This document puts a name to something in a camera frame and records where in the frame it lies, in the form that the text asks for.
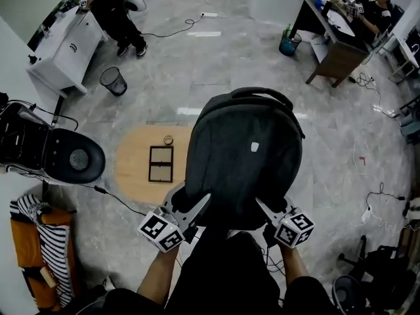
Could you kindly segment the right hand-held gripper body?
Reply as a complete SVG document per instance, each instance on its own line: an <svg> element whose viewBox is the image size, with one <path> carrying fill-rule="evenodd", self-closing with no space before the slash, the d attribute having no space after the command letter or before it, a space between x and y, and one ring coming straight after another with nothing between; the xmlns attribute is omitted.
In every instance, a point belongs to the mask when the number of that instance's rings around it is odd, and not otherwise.
<svg viewBox="0 0 420 315"><path fill-rule="evenodd" d="M305 212L290 210L269 217L262 234L268 247L278 243L293 249L309 239L313 230L314 221Z"/></svg>

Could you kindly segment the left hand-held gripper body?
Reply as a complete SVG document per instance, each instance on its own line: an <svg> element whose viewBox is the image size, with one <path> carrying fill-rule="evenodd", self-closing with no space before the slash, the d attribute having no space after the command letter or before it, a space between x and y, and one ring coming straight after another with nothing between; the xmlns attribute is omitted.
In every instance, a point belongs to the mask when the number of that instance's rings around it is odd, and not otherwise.
<svg viewBox="0 0 420 315"><path fill-rule="evenodd" d="M178 221L165 207L149 211L137 230L159 251L167 253L183 241L191 243L197 226L186 223L186 217Z"/></svg>

